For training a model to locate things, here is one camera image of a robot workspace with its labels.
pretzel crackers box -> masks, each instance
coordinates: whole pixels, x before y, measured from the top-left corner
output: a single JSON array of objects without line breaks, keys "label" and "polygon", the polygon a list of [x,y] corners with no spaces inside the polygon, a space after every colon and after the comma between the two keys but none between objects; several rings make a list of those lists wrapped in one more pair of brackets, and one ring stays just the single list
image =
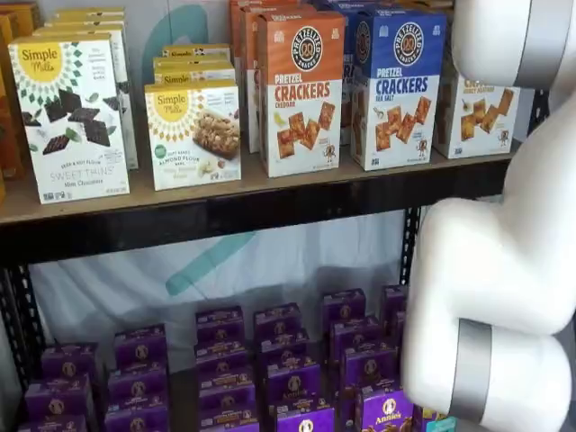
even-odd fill
[{"label": "pretzel crackers box", "polygon": [[157,191],[240,179],[233,81],[146,85],[145,94]]},{"label": "pretzel crackers box", "polygon": [[338,167],[343,51],[339,13],[261,15],[260,136],[268,176]]},{"label": "pretzel crackers box", "polygon": [[364,170],[430,160],[446,16],[399,6],[355,26],[352,157]]}]

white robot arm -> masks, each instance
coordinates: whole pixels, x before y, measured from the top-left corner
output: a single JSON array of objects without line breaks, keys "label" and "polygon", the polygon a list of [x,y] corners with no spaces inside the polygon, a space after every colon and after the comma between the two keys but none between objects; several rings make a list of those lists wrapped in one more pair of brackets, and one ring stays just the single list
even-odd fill
[{"label": "white robot arm", "polygon": [[496,432],[560,430],[576,308],[576,5],[456,0],[467,78],[551,89],[562,107],[514,156],[502,204],[447,200],[418,236],[402,357],[418,405]]}]

shelf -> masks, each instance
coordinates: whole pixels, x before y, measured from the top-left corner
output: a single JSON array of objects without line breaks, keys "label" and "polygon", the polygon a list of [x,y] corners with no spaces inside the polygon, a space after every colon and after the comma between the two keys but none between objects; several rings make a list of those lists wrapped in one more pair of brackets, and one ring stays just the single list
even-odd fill
[{"label": "shelf", "polygon": [[130,173],[129,195],[40,205],[32,172],[6,182],[1,264],[33,264],[225,234],[327,221],[451,197],[499,194],[511,156],[447,160],[366,173],[344,152],[340,168],[266,177],[242,156],[242,180],[155,192],[151,167]]}]

snack box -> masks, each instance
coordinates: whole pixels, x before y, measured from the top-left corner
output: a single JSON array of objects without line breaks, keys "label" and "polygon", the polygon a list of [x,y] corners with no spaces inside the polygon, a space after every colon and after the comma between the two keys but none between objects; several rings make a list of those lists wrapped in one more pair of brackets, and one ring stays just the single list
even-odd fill
[{"label": "snack box", "polygon": [[53,416],[84,416],[90,430],[96,429],[95,407],[87,375],[73,379],[34,381],[24,394],[32,421]]},{"label": "snack box", "polygon": [[250,153],[260,151],[260,70],[258,68],[258,16],[267,12],[315,11],[311,4],[272,4],[248,6],[240,9],[240,100],[247,107],[241,118],[242,130],[247,132]]},{"label": "snack box", "polygon": [[191,43],[188,45],[166,45],[162,49],[163,57],[188,57],[203,56],[205,54],[226,55],[226,60],[230,61],[230,45],[227,43]]},{"label": "snack box", "polygon": [[157,191],[239,180],[238,88],[231,80],[146,85]]},{"label": "snack box", "polygon": [[229,408],[201,410],[198,415],[199,431],[257,432],[259,430],[257,408],[254,403],[236,404]]},{"label": "snack box", "polygon": [[139,362],[166,362],[164,324],[116,333],[114,353],[118,368]]},{"label": "snack box", "polygon": [[254,338],[260,340],[302,327],[302,314],[296,303],[254,313]]},{"label": "snack box", "polygon": [[261,158],[270,177],[338,167],[344,16],[258,19]]},{"label": "snack box", "polygon": [[456,419],[414,405],[412,413],[412,432],[455,432]]},{"label": "snack box", "polygon": [[382,380],[356,391],[357,430],[411,431],[413,404],[396,380]]},{"label": "snack box", "polygon": [[330,362],[339,364],[346,347],[375,340],[382,333],[380,322],[374,315],[333,322],[330,325]]},{"label": "snack box", "polygon": [[427,163],[446,16],[399,6],[359,15],[352,157],[366,171]]},{"label": "snack box", "polygon": [[366,297],[360,289],[324,294],[322,297],[322,328],[330,332],[334,321],[362,318],[366,311]]},{"label": "snack box", "polygon": [[127,194],[122,120],[105,102],[117,97],[110,35],[21,38],[9,50],[40,202]]},{"label": "snack box", "polygon": [[249,363],[248,348],[241,340],[201,343],[194,347],[194,353],[199,373],[223,373]]},{"label": "snack box", "polygon": [[154,393],[168,393],[166,364],[135,363],[118,369],[108,378],[108,392],[112,402]]},{"label": "snack box", "polygon": [[334,432],[334,407],[326,399],[287,400],[276,406],[275,432]]},{"label": "snack box", "polygon": [[[59,36],[66,34],[110,34],[112,46],[112,62],[114,64],[114,76],[118,97],[104,100],[111,109],[121,114],[122,136],[124,137],[124,150],[128,169],[138,169],[138,157],[136,153],[136,136],[134,132],[134,110],[130,95],[130,80],[128,76],[128,58],[126,43],[123,36],[123,25],[103,24],[84,25],[67,24],[51,27],[41,27],[34,32],[35,36]],[[90,94],[90,100],[97,100],[99,94]]]},{"label": "snack box", "polygon": [[87,429],[82,416],[57,416],[50,420],[20,425],[18,432],[87,432]]},{"label": "snack box", "polygon": [[227,372],[199,373],[198,405],[201,410],[230,408],[237,403],[256,403],[254,374],[249,366]]},{"label": "snack box", "polygon": [[239,306],[196,312],[198,342],[244,338],[244,314]]},{"label": "snack box", "polygon": [[107,432],[168,431],[168,398],[164,393],[139,396],[109,405],[104,419]]}]

orange box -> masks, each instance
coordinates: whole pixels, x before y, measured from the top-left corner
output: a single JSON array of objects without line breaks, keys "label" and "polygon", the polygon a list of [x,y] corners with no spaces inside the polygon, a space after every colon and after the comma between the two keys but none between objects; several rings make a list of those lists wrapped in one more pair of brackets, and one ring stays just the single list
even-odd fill
[{"label": "orange box", "polygon": [[338,167],[345,18],[258,18],[261,157],[270,177]]}]

